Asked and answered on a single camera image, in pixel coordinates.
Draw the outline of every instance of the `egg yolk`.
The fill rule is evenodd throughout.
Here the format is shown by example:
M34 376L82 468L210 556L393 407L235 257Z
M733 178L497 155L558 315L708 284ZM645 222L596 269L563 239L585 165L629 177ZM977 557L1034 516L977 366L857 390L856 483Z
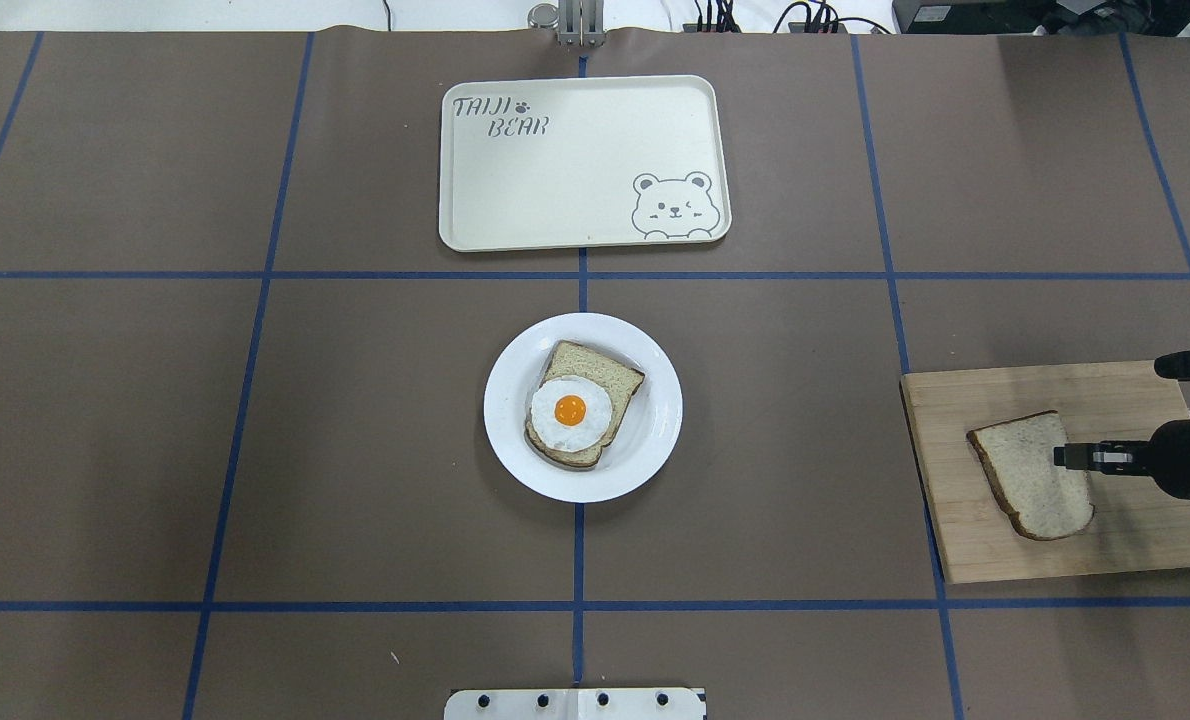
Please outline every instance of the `egg yolk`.
M585 400L576 395L565 395L555 402L555 419L571 428L585 418Z

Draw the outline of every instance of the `bread slice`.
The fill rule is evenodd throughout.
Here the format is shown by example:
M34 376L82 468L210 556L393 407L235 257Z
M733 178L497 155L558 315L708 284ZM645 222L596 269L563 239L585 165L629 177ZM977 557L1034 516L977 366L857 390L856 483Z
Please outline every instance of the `bread slice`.
M532 418L528 418L525 421L528 442L537 447L537 451L562 465L590 468L595 465L595 462L599 462L599 456L605 453L605 447L613 443L618 428L622 427L622 415L626 415L626 407L631 405L631 396L635 395L635 392L639 392L641 383L644 383L644 372L618 363L608 355L596 352L585 345L562 340L556 343L555 350L550 352L550 363L543 374L541 384L551 378L558 378L560 375L581 375L581 377L589 378L589 381L603 387L613 402L613 419L609 420L605 436L600 437L595 445L577 452L563 452L546 447L541 438L537 437L537 430L532 427Z
M1092 521L1088 471L1053 465L1053 447L1066 445L1057 411L973 430L969 442L1017 534L1048 541L1075 536Z

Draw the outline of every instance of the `white mount plate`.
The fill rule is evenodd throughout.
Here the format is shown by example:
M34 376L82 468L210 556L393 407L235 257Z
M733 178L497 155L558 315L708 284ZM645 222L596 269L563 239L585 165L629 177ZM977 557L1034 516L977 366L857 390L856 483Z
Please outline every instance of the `white mount plate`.
M456 691L444 703L444 720L704 720L704 689L691 688Z
M462 252L718 240L715 90L697 76L456 84L439 190L440 237Z

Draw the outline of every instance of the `plate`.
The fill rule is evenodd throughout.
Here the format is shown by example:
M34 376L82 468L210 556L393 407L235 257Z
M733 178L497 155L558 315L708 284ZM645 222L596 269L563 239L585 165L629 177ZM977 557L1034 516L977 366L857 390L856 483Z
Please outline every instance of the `plate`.
M525 437L528 400L541 383L550 351L562 340L581 343L644 372L612 445L594 468L566 469L546 459ZM484 388L484 428L505 469L546 497L600 502L646 483L679 438L683 393L668 355L644 331L599 313L571 313L519 333L497 357Z

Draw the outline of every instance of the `white plate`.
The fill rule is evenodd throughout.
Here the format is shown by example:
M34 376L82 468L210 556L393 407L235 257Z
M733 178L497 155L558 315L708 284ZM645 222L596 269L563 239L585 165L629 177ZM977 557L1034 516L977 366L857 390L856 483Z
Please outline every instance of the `white plate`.
M587 470L546 459L522 430L551 348L562 340L580 342L644 372L622 427ZM497 357L484 388L484 427L497 458L519 482L568 502L612 500L647 482L671 456L682 422L683 395L668 355L635 325L596 313L557 315L519 333Z
M450 87L439 184L459 252L714 242L731 224L715 88L697 76Z

